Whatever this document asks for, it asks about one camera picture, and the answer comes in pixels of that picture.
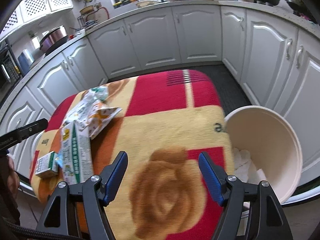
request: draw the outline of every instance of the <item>food package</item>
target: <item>food package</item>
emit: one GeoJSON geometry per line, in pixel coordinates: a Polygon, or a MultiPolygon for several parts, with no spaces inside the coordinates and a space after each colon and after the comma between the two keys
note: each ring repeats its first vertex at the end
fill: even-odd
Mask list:
{"type": "Polygon", "coordinates": [[[85,182],[93,175],[88,127],[72,121],[61,130],[63,178],[69,185],[85,182]]]}
{"type": "Polygon", "coordinates": [[[108,97],[108,88],[100,86],[88,90],[84,98],[71,109],[64,125],[77,120],[84,129],[88,127],[89,137],[93,140],[122,110],[120,107],[108,107],[104,102],[108,97]]]}
{"type": "Polygon", "coordinates": [[[57,153],[49,152],[40,157],[36,163],[35,175],[40,178],[53,177],[58,174],[58,164],[54,161],[57,153]]]}

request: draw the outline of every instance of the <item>white countertop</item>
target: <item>white countertop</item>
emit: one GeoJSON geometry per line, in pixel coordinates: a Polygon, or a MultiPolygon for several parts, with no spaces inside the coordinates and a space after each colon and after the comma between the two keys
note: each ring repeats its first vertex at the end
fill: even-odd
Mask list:
{"type": "Polygon", "coordinates": [[[49,60],[51,60],[53,57],[55,57],[58,53],[63,51],[65,48],[69,47],[79,39],[85,37],[86,35],[121,19],[124,19],[128,16],[154,10],[158,8],[164,8],[164,7],[171,7],[171,6],[180,6],[180,5],[202,5],[202,4],[208,4],[208,5],[225,5],[225,6],[236,6],[236,7],[242,7],[247,9],[252,9],[256,11],[261,11],[268,13],[270,15],[274,15],[276,17],[279,17],[283,20],[286,20],[288,22],[291,22],[298,27],[304,29],[320,41],[320,27],[316,24],[313,24],[302,17],[298,17],[290,12],[286,12],[282,10],[281,8],[277,7],[271,7],[267,5],[257,4],[257,3],[249,3],[249,2],[243,2],[243,1],[211,1],[211,0],[185,0],[185,1],[175,1],[175,2],[165,2],[165,3],[159,3],[151,6],[146,6],[143,8],[137,8],[136,10],[132,10],[130,12],[121,14],[119,16],[113,17],[103,23],[100,23],[93,27],[92,29],[88,30],[85,34],[81,34],[72,40],[66,42],[64,45],[60,46],[58,49],[50,53],[47,57],[45,57],[43,60],[41,60],[35,67],[33,67],[28,74],[19,82],[19,84],[14,88],[14,90],[11,92],[11,94],[8,96],[6,101],[4,102],[3,106],[0,109],[0,120],[2,120],[5,112],[9,108],[10,104],[14,100],[14,98],[18,95],[20,90],[25,86],[25,84],[31,79],[31,77],[42,67],[44,66],[49,60]]]}

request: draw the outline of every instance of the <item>pot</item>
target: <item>pot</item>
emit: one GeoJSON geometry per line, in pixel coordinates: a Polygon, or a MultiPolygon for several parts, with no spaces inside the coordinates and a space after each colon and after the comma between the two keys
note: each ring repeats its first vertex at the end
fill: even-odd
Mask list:
{"type": "Polygon", "coordinates": [[[40,50],[48,56],[55,49],[68,41],[68,35],[63,26],[53,29],[40,41],[40,50]]]}
{"type": "Polygon", "coordinates": [[[302,0],[285,0],[287,2],[287,4],[290,6],[290,8],[295,11],[294,14],[298,13],[302,13],[305,16],[309,17],[311,19],[311,21],[316,23],[316,19],[313,17],[312,13],[309,11],[309,9],[307,8],[307,6],[304,4],[304,2],[302,0]]]}
{"type": "Polygon", "coordinates": [[[93,5],[90,5],[90,6],[87,6],[87,7],[84,7],[83,9],[81,9],[80,14],[85,15],[85,14],[90,13],[92,11],[94,11],[94,7],[93,7],[93,5]]]}

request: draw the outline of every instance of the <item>cloth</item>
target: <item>cloth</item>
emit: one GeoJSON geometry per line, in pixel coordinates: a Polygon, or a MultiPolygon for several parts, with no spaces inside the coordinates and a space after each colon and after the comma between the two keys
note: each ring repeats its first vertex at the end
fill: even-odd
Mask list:
{"type": "MultiPolygon", "coordinates": [[[[110,107],[123,110],[91,141],[95,174],[119,151],[129,164],[117,196],[105,208],[117,240],[206,240],[217,226],[222,208],[213,202],[198,167],[198,156],[208,152],[213,161],[234,169],[224,113],[210,79],[194,70],[175,70],[106,84],[110,107]]],[[[65,114],[84,96],[65,99],[54,112],[36,148],[30,171],[36,196],[46,203],[59,175],[34,176],[37,158],[60,150],[60,128],[65,114]]],[[[82,204],[81,230],[87,232],[82,204]]]]}

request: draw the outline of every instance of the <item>small box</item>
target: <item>small box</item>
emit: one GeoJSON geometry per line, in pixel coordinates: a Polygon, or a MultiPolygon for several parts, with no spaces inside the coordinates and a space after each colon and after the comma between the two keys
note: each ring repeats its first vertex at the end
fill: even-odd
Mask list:
{"type": "Polygon", "coordinates": [[[93,175],[88,126],[72,121],[61,130],[63,178],[69,185],[85,182],[93,175]]]}
{"type": "Polygon", "coordinates": [[[55,161],[56,152],[49,152],[45,156],[40,157],[36,163],[35,175],[40,178],[48,178],[58,175],[58,164],[55,161]]]}

